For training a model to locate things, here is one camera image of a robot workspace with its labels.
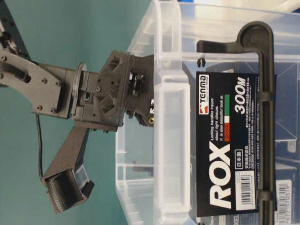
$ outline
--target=product label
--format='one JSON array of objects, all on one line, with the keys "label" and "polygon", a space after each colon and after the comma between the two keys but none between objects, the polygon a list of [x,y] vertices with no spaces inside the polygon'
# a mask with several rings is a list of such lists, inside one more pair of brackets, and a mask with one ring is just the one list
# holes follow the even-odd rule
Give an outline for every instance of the product label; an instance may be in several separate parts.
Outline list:
[{"label": "product label", "polygon": [[256,212],[258,75],[197,72],[197,216]]}]

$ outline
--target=bolt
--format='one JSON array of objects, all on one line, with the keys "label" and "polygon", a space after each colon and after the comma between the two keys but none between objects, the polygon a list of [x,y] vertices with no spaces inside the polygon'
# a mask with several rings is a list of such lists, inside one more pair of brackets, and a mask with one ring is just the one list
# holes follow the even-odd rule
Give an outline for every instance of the bolt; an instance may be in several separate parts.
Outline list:
[{"label": "bolt", "polygon": [[100,92],[100,91],[101,91],[100,86],[97,86],[97,87],[96,87],[96,92]]},{"label": "bolt", "polygon": [[148,122],[149,122],[150,124],[154,124],[154,118],[153,118],[153,117],[149,118]]}]

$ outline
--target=teal background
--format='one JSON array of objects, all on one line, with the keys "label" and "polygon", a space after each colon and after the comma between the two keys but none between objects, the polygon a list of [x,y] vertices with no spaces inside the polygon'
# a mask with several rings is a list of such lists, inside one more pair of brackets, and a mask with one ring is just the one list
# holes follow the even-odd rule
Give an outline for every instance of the teal background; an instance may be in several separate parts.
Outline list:
[{"label": "teal background", "polygon": [[[32,60],[99,71],[113,49],[126,50],[150,0],[7,0]],[[38,178],[38,137],[31,104],[0,89],[0,225],[125,225],[115,192],[114,134],[91,132],[85,167],[90,199],[55,215]],[[41,116],[44,171],[73,125]]]}]

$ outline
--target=black locking handle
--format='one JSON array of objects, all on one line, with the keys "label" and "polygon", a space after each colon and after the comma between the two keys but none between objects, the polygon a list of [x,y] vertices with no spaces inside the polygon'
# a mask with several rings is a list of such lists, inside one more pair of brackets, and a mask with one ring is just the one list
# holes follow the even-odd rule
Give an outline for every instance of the black locking handle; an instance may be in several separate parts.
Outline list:
[{"label": "black locking handle", "polygon": [[199,41],[198,53],[251,53],[259,58],[259,224],[273,225],[275,211],[274,151],[274,40],[273,31],[263,22],[250,22],[235,42]]}]

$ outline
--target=wire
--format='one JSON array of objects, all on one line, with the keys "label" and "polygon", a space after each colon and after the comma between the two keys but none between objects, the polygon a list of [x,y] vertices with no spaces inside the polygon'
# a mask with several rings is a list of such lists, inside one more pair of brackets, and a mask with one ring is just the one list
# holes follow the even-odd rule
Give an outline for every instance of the wire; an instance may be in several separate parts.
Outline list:
[{"label": "wire", "polygon": [[39,121],[38,114],[36,114],[36,121],[37,121],[37,137],[38,137],[38,174],[39,174],[39,179],[44,184],[44,180],[43,180],[43,142],[42,142],[41,124]]}]

